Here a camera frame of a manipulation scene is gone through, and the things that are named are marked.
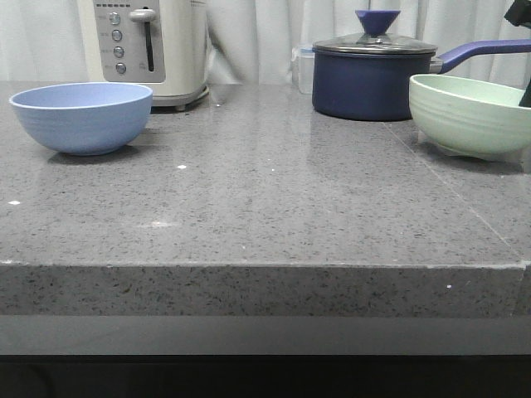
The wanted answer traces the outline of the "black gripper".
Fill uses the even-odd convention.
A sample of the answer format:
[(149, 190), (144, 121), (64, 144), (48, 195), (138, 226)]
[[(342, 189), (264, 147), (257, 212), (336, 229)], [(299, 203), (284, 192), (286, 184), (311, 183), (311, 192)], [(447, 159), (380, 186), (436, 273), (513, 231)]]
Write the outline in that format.
[[(529, 0), (514, 0), (504, 18), (512, 25), (529, 25), (531, 3)], [(531, 107), (531, 81), (528, 83), (524, 94), (519, 101), (520, 107)]]

